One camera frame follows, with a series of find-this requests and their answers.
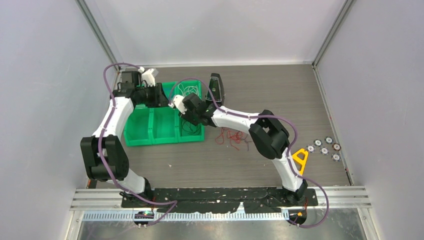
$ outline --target tangled red wire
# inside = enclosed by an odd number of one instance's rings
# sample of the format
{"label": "tangled red wire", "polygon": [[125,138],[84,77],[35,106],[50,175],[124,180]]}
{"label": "tangled red wire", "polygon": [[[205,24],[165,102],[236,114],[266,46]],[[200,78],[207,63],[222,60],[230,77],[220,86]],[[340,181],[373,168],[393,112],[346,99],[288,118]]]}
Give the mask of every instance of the tangled red wire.
{"label": "tangled red wire", "polygon": [[221,127],[221,134],[215,138],[215,142],[217,144],[219,144],[219,145],[224,144],[224,142],[225,142],[225,138],[224,138],[225,132],[226,132],[226,138],[229,139],[229,144],[233,148],[237,149],[238,151],[240,150],[238,147],[233,145],[233,141],[236,144],[240,144],[242,141],[244,141],[247,144],[247,151],[249,151],[249,143],[252,142],[252,141],[247,141],[247,138],[248,138],[249,135],[246,135],[243,138],[243,136],[245,134],[242,131],[235,131],[235,130],[232,130],[232,129],[227,128],[227,127]]}

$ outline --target green plastic tray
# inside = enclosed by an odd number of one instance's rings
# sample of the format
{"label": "green plastic tray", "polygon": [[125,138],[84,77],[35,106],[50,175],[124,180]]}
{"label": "green plastic tray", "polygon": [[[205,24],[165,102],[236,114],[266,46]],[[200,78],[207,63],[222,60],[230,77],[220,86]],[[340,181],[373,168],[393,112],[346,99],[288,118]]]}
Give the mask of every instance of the green plastic tray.
{"label": "green plastic tray", "polygon": [[[175,83],[162,83],[167,98]],[[202,98],[202,85],[199,81],[184,81],[180,84],[180,88],[175,87],[172,97],[175,94],[183,95],[181,90],[188,86],[196,86],[199,97]],[[194,126],[178,114],[178,110],[170,107],[146,108],[144,104],[135,106],[123,131],[126,145],[134,147],[204,141],[205,127],[201,124]]]}

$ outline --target robotic arm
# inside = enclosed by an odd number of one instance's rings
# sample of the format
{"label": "robotic arm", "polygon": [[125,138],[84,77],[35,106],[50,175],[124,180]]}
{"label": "robotic arm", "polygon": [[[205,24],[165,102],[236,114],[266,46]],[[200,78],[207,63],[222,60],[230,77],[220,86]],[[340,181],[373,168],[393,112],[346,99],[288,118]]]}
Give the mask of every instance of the robotic arm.
{"label": "robotic arm", "polygon": [[[168,106],[162,84],[155,82],[157,73],[155,69],[144,71],[142,67],[138,71],[122,72],[122,83],[119,89],[113,91],[115,108],[111,99],[100,127],[92,136],[84,137],[80,143],[88,177],[102,182],[112,182],[100,159],[97,146],[109,113],[114,111],[103,135],[101,143],[103,155],[120,185],[148,199],[153,196],[149,181],[129,168],[127,155],[121,145],[121,135],[128,117],[137,104],[145,104],[148,108]],[[141,81],[146,83],[145,86],[140,86]],[[179,116],[195,126],[202,124],[225,127],[250,134],[258,152],[275,165],[281,177],[286,198],[293,203],[302,200],[308,185],[305,180],[297,176],[298,170],[295,168],[293,172],[289,166],[289,161],[292,166],[295,166],[293,160],[286,157],[287,147],[290,144],[289,132],[280,121],[275,118],[257,118],[259,115],[273,115],[269,110],[264,110],[262,113],[246,113],[223,106],[224,88],[221,77],[217,73],[212,73],[209,88],[220,109],[215,107],[209,94],[206,100],[202,101],[195,93],[186,97],[175,95],[169,106],[178,109]]]}

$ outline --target small round metal part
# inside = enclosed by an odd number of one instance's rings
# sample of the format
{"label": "small round metal part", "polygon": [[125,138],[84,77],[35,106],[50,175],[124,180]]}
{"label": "small round metal part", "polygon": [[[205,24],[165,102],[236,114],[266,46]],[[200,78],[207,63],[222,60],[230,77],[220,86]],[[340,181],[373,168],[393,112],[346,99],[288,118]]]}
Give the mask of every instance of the small round metal part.
{"label": "small round metal part", "polygon": [[334,162],[340,162],[340,155],[339,155],[338,153],[333,153],[333,154],[331,155],[331,159],[332,159]]}
{"label": "small round metal part", "polygon": [[319,151],[321,152],[322,155],[329,154],[329,149],[326,148],[325,146],[321,147],[321,149]]}
{"label": "small round metal part", "polygon": [[340,151],[342,149],[342,146],[340,146],[340,144],[338,143],[334,143],[332,145],[332,149],[336,150],[337,152]]}
{"label": "small round metal part", "polygon": [[330,136],[327,136],[325,138],[325,142],[328,143],[328,144],[332,144],[333,143],[333,139]]}
{"label": "small round metal part", "polygon": [[315,146],[317,146],[317,147],[321,147],[321,145],[323,144],[323,142],[322,142],[321,140],[319,140],[319,139],[315,139],[315,140],[313,141],[313,144],[314,144]]}
{"label": "small round metal part", "polygon": [[315,151],[315,147],[312,146],[312,145],[308,145],[308,146],[306,146],[306,150],[310,153],[313,153]]}

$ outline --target white wall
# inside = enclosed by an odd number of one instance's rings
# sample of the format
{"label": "white wall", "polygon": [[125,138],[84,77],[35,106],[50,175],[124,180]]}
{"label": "white wall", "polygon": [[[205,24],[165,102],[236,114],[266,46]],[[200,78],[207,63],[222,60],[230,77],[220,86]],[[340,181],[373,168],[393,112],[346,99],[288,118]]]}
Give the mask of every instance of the white wall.
{"label": "white wall", "polygon": [[423,239],[424,2],[358,0],[318,65],[384,239]]}
{"label": "white wall", "polygon": [[88,0],[118,59],[311,63],[344,0]]}
{"label": "white wall", "polygon": [[0,25],[1,239],[63,239],[108,58],[73,0],[1,1]]}

